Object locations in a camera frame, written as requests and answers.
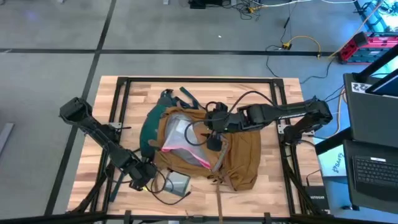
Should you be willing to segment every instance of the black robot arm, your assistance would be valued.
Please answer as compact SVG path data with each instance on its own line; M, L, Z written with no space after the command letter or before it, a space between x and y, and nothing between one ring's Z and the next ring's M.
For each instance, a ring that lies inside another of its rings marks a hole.
M155 177L157 169L147 159L139 159L132 151L118 144L119 131L108 124L99 123L92 115L91 106L81 98L73 98L60 108L60 117L67 124L79 127L90 135L104 150L116 168L124 175L130 175L130 187L142 188Z
M273 121L300 116L303 118L298 123L284 129L285 143L295 144L301 139L302 133L316 131L333 119L326 102L313 97L301 103L280 106L242 106L237 113L228 113L228 107L218 102L213 111L207 112L205 125L215 133L236 133L262 129Z

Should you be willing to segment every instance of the brown backpack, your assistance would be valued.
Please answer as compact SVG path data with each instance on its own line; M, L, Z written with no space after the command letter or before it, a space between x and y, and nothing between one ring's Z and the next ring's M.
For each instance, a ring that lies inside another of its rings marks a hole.
M183 113L192 121L205 119L205 110L183 109L179 107L167 108L159 121L157 144L163 146L167 120L173 113ZM211 131L203 123L194 125L193 130L198 142L203 142ZM223 134L223 148L220 152L209 150L206 144L202 149L210 163L211 169L191 165L182 158L170 152L157 151L154 162L159 169L170 169L189 176L204 176L225 181L233 190L252 189L257 179L260 164L261 142L259 131L249 131L234 134Z

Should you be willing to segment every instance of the desk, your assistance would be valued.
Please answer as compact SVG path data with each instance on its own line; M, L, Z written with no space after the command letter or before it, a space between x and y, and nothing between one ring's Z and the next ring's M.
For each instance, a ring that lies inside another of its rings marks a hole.
M249 83L248 78L244 78L246 80L244 83L236 81L237 78L234 78L234 83L210 83L206 82L207 78L203 77L203 82L189 82L189 77L184 77L187 82L158 82L154 79L151 82L151 77L147 77L146 82L132 82L124 116L124 126L132 128L123 130L120 144L132 150L139 147L139 133L146 115L156 104L160 92L166 88L174 89L174 95L181 97L184 101L190 101L178 90L181 86L184 86L203 105L209 101L222 101L230 107L243 93L249 90L260 91L271 98L270 85L266 83L258 83L257 81ZM117 79L118 77L101 77L93 105L93 116L100 123L106 124L109 120ZM298 78L285 78L283 81L287 102L303 101ZM277 98L280 102L280 95L277 94ZM122 96L119 97L116 114L119 114L121 102ZM266 101L261 96L248 95L238 106L253 103L266 103ZM298 120L299 118L292 119L292 122L295 123ZM261 130L261 146L259 176L254 188L242 192L233 192L227 186L221 186L221 201L225 217L263 217L264 212L269 212L272 217L289 217L275 123ZM68 210L75 208L94 185L101 152L102 148L90 137L87 137L81 153ZM303 143L297 146L297 158L302 182L305 182L305 177L309 173L319 169L317 155L311 145ZM319 172L310 176L310 183L312 185L323 185ZM133 215L217 217L215 184L205 178L193 178L190 185L191 195L173 206L160 203L149 192L137 192L130 189L127 184L122 185L116 200L109 204L108 214L122 215L125 210L131 210ZM292 191L296 213L300 213L298 194L294 185L292 185ZM98 200L101 204L103 192L104 190L101 191ZM174 202L178 199L177 196L167 192L161 193L159 197L167 202Z

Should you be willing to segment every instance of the gray floor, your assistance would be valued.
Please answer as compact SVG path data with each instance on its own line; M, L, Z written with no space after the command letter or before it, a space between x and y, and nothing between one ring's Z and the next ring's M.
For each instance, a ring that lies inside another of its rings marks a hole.
M264 50L280 44L288 7L265 9L256 22L243 21L232 9L189 10L183 0L117 0L105 49ZM8 0L0 6L0 48L94 49L110 0ZM336 50L360 25L352 4L303 2L293 13L292 35L310 35L322 51ZM310 40L297 40L292 50L316 51ZM70 127L57 117L59 107L80 96L93 54L0 53L0 128L16 124L0 156L0 219L42 215L63 155ZM271 77L265 56L249 55L101 55L88 102L92 103L102 75L198 75ZM269 66L281 77L324 76L326 58L272 56ZM302 85L305 98L323 99L343 83L342 74L364 66L330 67L326 79ZM336 111L337 100L330 102ZM343 104L342 127L349 125ZM317 132L328 136L336 122ZM63 213L78 165L83 136L76 137L54 213ZM333 213L339 217L393 222L397 215L374 210L341 211L349 203L346 187L329 184Z

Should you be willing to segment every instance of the wooden tabletop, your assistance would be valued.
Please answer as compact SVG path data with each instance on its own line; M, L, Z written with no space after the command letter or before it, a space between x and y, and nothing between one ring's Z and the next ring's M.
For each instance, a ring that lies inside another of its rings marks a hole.
M93 116L103 124L109 119L109 113L116 88L115 76L103 76L93 107ZM285 94L288 103L303 101L298 78L284 78ZM160 92L170 88L174 95L185 101L190 101L178 89L184 86L201 103L221 101L229 107L245 92L257 90L271 98L269 85L266 83L167 83L167 82L133 82L131 84L127 104L124 126L131 129L123 130L121 145L127 149L139 147L139 133L147 113L155 106ZM122 94L119 97L120 110ZM246 96L239 106L267 103L259 95ZM300 118L292 119L295 123ZM258 170L257 182L252 190L233 192L227 186L221 186L221 201L223 215L226 217L262 217L264 212L271 213L272 217L288 217L289 209L286 200L286 190L280 161L280 149L277 140L276 124L272 123L261 130L261 162ZM87 195L94 185L102 148L87 137L81 153L78 170L70 196L68 210L75 208ZM319 169L315 149L310 144L297 146L297 157L305 185L305 177ZM311 185L323 185L321 174L317 172L309 178ZM203 215L218 216L216 202L216 186L205 178L193 178L190 181L191 195L176 205L164 205L146 191L137 192L124 184L119 189L115 202L109 204L109 214L124 214L131 210L134 215ZM300 212L297 190L292 184L296 212ZM159 197L165 202L174 202L178 196L162 192ZM100 195L99 203L102 204L103 196Z

